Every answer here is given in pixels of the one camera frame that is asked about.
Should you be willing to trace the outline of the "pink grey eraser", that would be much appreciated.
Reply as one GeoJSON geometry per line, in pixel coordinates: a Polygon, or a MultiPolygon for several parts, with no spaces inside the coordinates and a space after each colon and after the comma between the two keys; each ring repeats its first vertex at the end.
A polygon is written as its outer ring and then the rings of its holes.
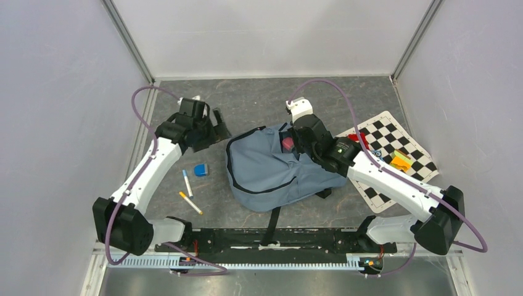
{"type": "Polygon", "coordinates": [[[285,152],[292,152],[295,148],[294,141],[291,137],[286,137],[281,141],[282,150],[285,152]]]}

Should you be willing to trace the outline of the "blue fabric backpack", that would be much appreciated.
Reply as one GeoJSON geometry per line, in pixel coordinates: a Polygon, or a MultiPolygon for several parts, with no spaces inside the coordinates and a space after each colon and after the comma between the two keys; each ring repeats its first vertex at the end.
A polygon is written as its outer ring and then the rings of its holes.
{"type": "Polygon", "coordinates": [[[255,212],[271,212],[261,246],[273,239],[282,206],[312,195],[325,198],[347,180],[324,170],[307,154],[286,149],[290,124],[261,126],[231,138],[226,145],[226,173],[234,198],[255,212]]]}

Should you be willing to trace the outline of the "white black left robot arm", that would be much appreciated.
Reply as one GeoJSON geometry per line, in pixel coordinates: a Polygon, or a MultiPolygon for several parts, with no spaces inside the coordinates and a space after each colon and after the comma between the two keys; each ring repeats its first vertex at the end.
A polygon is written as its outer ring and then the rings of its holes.
{"type": "Polygon", "coordinates": [[[189,250],[194,235],[178,218],[148,220],[149,202],[170,168],[188,149],[193,152],[229,139],[231,133],[219,108],[196,99],[181,99],[178,112],[154,131],[152,142],[128,179],[109,197],[93,203],[97,238],[107,248],[140,256],[151,245],[170,242],[189,250]]]}

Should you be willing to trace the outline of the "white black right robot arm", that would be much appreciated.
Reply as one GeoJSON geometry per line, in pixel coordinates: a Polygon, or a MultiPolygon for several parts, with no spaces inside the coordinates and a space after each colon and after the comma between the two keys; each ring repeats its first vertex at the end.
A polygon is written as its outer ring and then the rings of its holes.
{"type": "Polygon", "coordinates": [[[300,154],[324,170],[361,182],[395,201],[409,214],[372,218],[356,235],[357,246],[371,252],[382,244],[413,242],[446,255],[463,224],[464,194],[454,186],[441,189],[393,168],[360,143],[334,137],[314,114],[292,116],[290,129],[300,154]]]}

